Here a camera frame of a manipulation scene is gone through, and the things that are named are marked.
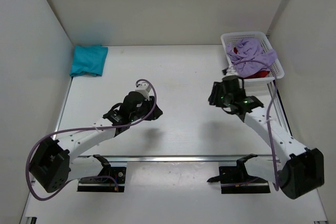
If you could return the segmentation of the lilac t shirt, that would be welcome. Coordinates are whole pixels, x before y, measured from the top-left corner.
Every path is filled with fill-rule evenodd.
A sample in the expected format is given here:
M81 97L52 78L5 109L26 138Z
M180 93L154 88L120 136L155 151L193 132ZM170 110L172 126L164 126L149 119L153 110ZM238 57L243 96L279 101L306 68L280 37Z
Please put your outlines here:
M244 38L229 43L226 46L226 54L239 76L244 79L267 77L278 58L273 49L264 52L256 38Z

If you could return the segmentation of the teal t shirt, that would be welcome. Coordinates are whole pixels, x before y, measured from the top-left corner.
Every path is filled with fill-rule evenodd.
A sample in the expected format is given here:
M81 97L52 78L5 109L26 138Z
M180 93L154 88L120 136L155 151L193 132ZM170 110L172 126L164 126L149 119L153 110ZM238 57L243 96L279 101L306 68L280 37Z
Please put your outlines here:
M107 54L108 47L101 45L75 46L69 75L71 77L84 75L101 77Z

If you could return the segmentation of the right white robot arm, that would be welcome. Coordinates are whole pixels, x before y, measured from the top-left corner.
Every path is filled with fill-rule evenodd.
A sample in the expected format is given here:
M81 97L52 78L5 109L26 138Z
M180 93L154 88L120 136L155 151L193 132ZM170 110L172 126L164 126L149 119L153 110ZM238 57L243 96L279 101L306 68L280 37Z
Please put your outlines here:
M244 80L236 75L214 82L209 104L236 115L270 147L272 158L256 154L239 158L236 165L208 182L224 187L240 186L257 179L273 183L288 198L296 199L324 185L324 157L317 148L309 149L289 135L255 96L247 96Z

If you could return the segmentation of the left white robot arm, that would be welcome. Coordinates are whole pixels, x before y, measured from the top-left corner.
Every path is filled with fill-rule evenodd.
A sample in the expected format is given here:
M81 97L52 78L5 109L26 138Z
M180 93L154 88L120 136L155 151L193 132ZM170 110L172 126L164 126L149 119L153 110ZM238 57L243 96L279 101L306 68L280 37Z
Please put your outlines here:
M163 112L156 102L156 94L145 97L139 91L131 91L92 127L63 130L65 136L55 140L51 135L43 137L28 155L26 175L33 175L52 196L74 179L93 177L105 182L110 176L108 161L97 154L83 161L79 156L142 121L157 120Z

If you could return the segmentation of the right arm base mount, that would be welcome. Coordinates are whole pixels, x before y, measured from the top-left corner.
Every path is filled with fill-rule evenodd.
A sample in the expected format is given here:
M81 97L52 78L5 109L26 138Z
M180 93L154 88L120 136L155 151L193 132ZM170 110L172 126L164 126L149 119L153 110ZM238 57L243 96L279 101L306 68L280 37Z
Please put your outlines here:
M208 183L220 183L221 194L268 194L269 184L266 180L250 176L245 163L258 155L249 154L239 158L234 164L219 165L219 175L211 177Z

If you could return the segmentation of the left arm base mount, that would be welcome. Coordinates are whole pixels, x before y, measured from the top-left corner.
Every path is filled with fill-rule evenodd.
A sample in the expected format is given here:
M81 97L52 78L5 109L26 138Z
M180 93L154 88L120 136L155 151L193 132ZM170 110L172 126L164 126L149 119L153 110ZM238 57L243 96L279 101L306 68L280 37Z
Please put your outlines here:
M77 192L90 193L123 193L127 174L126 162L110 162L101 155L92 155L99 166L89 175L78 179Z

